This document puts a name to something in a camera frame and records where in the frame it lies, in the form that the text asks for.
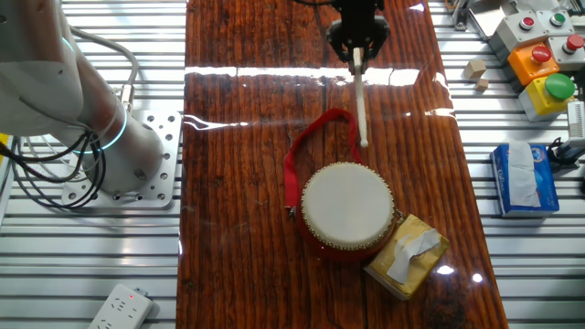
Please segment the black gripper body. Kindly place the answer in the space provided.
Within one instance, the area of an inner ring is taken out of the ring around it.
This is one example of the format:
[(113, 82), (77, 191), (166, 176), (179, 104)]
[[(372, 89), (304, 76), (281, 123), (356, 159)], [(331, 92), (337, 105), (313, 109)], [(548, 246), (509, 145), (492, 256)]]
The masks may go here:
[(356, 38), (355, 48), (363, 48), (367, 27), (377, 16), (377, 11), (383, 11), (385, 4), (382, 0), (337, 0), (332, 7), (340, 14), (340, 19), (349, 27)]

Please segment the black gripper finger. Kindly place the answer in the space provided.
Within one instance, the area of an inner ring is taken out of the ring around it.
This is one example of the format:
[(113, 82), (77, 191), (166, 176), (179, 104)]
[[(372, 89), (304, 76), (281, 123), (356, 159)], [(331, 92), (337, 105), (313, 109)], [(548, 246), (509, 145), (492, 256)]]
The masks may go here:
[(384, 17), (375, 17), (367, 27), (361, 73), (366, 72), (368, 62), (378, 55), (389, 35), (388, 21)]
[(350, 73), (354, 75), (354, 48), (356, 38), (353, 36), (350, 28), (346, 27), (341, 20), (336, 20), (326, 30), (326, 40), (338, 58), (348, 65)]

